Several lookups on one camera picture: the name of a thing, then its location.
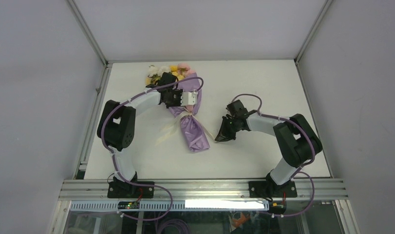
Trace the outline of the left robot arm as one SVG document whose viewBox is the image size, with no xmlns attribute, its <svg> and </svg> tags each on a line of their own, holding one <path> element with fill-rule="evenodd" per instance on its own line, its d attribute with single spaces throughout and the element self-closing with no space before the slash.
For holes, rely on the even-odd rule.
<svg viewBox="0 0 395 234">
<path fill-rule="evenodd" d="M 141 113 L 160 104 L 167 108 L 183 106 L 183 89 L 178 88 L 180 82 L 175 75 L 163 73 L 158 81 L 147 85 L 143 92 L 125 101 L 110 99 L 104 105 L 96 134 L 111 153 L 114 180 L 121 182 L 118 191 L 125 198 L 135 196 L 140 184 L 132 163 L 126 171 L 120 171 L 117 154 L 125 151 L 133 142 L 136 117 Z"/>
</svg>

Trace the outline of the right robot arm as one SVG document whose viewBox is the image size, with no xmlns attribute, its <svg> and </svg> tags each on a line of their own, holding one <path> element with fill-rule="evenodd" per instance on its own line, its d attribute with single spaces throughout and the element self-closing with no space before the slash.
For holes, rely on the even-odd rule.
<svg viewBox="0 0 395 234">
<path fill-rule="evenodd" d="M 226 109 L 228 114 L 222 117 L 215 142 L 235 140 L 239 131 L 262 132 L 276 138 L 282 159 L 266 176 L 265 190 L 271 197 L 279 197 L 284 184 L 323 150 L 321 140 L 301 114 L 289 118 L 265 115 L 248 111 L 240 100 L 232 101 Z"/>
</svg>

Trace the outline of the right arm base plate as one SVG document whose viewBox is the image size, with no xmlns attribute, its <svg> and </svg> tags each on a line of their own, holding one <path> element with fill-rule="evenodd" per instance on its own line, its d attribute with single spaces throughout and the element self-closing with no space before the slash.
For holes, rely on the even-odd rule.
<svg viewBox="0 0 395 234">
<path fill-rule="evenodd" d="M 276 185 L 273 181 L 258 180 L 248 182 L 251 198 L 296 198 L 298 196 L 294 181 Z"/>
</svg>

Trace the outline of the cream ribbon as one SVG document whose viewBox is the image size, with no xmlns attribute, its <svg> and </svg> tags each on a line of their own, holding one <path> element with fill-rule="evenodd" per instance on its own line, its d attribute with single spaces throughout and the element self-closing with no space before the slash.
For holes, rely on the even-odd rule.
<svg viewBox="0 0 395 234">
<path fill-rule="evenodd" d="M 189 150 L 192 152 L 209 149 L 209 139 L 212 141 L 215 139 L 214 134 L 199 121 L 194 112 L 183 109 L 161 129 L 161 131 L 167 132 L 156 140 L 155 145 L 168 140 L 177 130 L 181 131 Z"/>
</svg>

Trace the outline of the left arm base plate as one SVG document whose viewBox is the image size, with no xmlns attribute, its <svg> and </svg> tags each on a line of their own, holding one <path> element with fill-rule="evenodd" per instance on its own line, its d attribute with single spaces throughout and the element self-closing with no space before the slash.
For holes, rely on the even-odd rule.
<svg viewBox="0 0 395 234">
<path fill-rule="evenodd" d="M 143 186 L 135 186 L 126 182 L 117 180 L 109 183 L 107 198 L 153 198 L 154 185 L 153 181 L 140 181 Z"/>
</svg>

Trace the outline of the pink fake flower stem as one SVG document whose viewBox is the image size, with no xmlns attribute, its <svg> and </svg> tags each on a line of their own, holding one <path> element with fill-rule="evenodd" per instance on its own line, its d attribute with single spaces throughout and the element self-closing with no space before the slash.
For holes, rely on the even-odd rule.
<svg viewBox="0 0 395 234">
<path fill-rule="evenodd" d="M 183 75 L 184 77 L 190 76 L 192 74 L 195 74 L 196 71 L 191 69 L 191 67 L 187 63 L 179 63 L 177 65 L 177 72 L 180 75 Z"/>
</svg>

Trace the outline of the white fake flower stem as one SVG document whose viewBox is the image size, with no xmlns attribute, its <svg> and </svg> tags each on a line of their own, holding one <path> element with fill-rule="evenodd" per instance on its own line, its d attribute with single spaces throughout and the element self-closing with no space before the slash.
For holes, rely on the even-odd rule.
<svg viewBox="0 0 395 234">
<path fill-rule="evenodd" d="M 171 69 L 168 66 L 150 65 L 147 72 L 147 77 L 151 79 L 160 79 L 164 73 L 170 73 Z"/>
</svg>

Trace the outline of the pink purple wrapping paper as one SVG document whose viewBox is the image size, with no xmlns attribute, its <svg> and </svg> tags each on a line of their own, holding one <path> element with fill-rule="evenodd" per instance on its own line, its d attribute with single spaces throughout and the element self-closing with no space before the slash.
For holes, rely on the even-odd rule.
<svg viewBox="0 0 395 234">
<path fill-rule="evenodd" d="M 196 118 L 201 105 L 202 89 L 200 89 L 200 82 L 197 78 L 197 73 L 193 72 L 186 75 L 184 82 L 181 82 L 178 87 L 184 92 L 197 91 L 196 103 L 189 106 L 170 107 L 169 111 L 174 116 L 174 121 L 169 125 L 170 132 L 166 137 L 175 134 L 180 130 L 183 134 L 184 140 L 189 150 L 193 153 L 199 153 L 210 148 L 209 141 L 206 136 L 206 129 L 201 125 Z"/>
</svg>

